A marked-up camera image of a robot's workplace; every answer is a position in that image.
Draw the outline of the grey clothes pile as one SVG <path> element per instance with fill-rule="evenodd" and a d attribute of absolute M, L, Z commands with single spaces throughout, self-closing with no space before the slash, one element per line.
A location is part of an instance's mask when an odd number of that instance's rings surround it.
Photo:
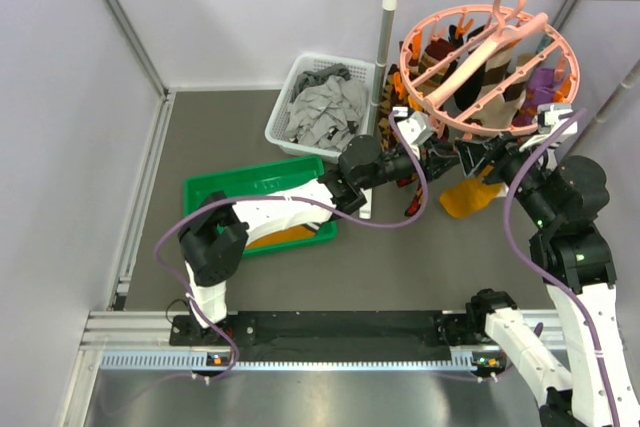
<path fill-rule="evenodd" d="M 343 63 L 299 74 L 286 105 L 284 137 L 293 143 L 336 152 L 358 134 L 368 89 Z"/>

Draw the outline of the orange brown striped sock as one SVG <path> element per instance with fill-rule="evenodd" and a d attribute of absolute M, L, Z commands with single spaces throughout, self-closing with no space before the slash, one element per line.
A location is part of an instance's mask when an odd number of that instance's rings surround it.
<path fill-rule="evenodd" d="M 494 199 L 504 197 L 507 191 L 503 182 L 488 184 L 484 177 L 473 177 L 446 189 L 439 202 L 451 217 L 462 219 L 486 208 Z"/>
<path fill-rule="evenodd" d="M 272 234 L 261 237 L 248 245 L 249 249 L 279 245 L 287 242 L 294 242 L 312 238 L 319 230 L 318 224 L 303 224 L 280 230 Z"/>

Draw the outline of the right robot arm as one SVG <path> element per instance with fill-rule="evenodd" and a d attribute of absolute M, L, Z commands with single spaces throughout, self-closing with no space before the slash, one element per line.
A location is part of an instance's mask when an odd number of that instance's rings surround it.
<path fill-rule="evenodd" d="M 611 248 L 596 226 L 609 203 L 602 167 L 569 156 L 550 168 L 549 141 L 527 146 L 510 135 L 455 143 L 466 175 L 508 191 L 503 227 L 513 236 L 513 204 L 535 225 L 520 257 L 540 275 L 562 329 L 563 366 L 504 292 L 485 289 L 468 303 L 466 327 L 476 341 L 495 341 L 534 395 L 544 426 L 636 426 L 639 403 L 631 384 L 616 315 L 617 274 Z"/>

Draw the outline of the black white striped sock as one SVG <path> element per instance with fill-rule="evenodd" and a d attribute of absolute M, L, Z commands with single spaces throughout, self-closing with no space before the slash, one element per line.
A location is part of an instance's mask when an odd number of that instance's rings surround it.
<path fill-rule="evenodd" d="M 459 48 L 466 41 L 472 40 L 484 31 L 484 27 L 478 27 L 464 35 L 458 32 L 458 28 L 449 26 L 448 40 L 453 47 Z M 486 90 L 491 90 L 493 85 L 500 82 L 505 75 L 508 64 L 511 61 L 512 48 L 505 47 L 496 52 L 486 63 L 479 67 L 455 92 L 454 100 L 460 111 L 469 108 L 478 97 L 485 95 Z"/>

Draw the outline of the green plastic tray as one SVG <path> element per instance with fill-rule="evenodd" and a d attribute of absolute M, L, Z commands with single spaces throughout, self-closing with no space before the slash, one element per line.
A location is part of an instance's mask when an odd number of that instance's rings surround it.
<path fill-rule="evenodd" d="M 322 159 L 317 155 L 291 157 L 285 160 L 255 164 L 227 171 L 196 175 L 184 181 L 184 215 L 200 208 L 212 193 L 222 191 L 227 197 L 268 195 L 298 187 L 324 173 Z M 310 246 L 333 240 L 338 234 L 335 221 L 319 227 L 312 238 L 244 251 L 245 257 Z"/>

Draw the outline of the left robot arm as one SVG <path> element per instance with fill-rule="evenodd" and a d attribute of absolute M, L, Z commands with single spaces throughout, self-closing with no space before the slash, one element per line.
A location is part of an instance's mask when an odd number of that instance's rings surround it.
<path fill-rule="evenodd" d="M 192 331 L 209 344 L 226 334 L 226 281 L 249 244 L 290 228 L 352 216 L 365 205 L 368 189 L 414 174 L 426 187 L 459 163 L 453 146 L 434 136 L 384 151 L 373 137 L 359 135 L 333 168 L 297 187 L 236 202 L 222 192 L 210 195 L 203 204 L 207 210 L 177 233 L 189 279 Z"/>

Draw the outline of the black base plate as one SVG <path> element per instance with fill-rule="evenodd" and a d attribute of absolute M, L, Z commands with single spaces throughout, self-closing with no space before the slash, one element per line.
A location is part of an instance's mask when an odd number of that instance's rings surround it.
<path fill-rule="evenodd" d="M 218 326 L 245 362 L 449 360 L 452 347 L 492 343 L 441 311 L 240 311 Z"/>

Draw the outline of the pink round clip hanger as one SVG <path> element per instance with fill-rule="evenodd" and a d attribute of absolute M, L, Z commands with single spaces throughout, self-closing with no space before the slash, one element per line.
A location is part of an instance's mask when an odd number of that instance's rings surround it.
<path fill-rule="evenodd" d="M 575 100 L 580 67 L 547 14 L 526 12 L 526 2 L 464 4 L 419 22 L 400 50 L 400 97 L 438 129 L 533 134 L 535 108 Z"/>

